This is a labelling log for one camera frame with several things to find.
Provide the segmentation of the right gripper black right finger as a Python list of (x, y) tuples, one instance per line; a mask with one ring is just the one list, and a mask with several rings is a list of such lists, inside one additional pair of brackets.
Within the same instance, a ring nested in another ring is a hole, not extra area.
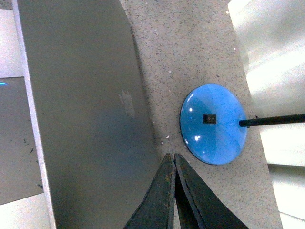
[(176, 165), (175, 198), (182, 229), (248, 228), (209, 188), (181, 155)]

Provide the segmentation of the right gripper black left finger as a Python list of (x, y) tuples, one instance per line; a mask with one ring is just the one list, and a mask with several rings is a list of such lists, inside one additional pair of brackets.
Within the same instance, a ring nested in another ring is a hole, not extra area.
[(174, 221), (176, 166), (166, 154), (142, 202), (125, 229), (172, 229)]

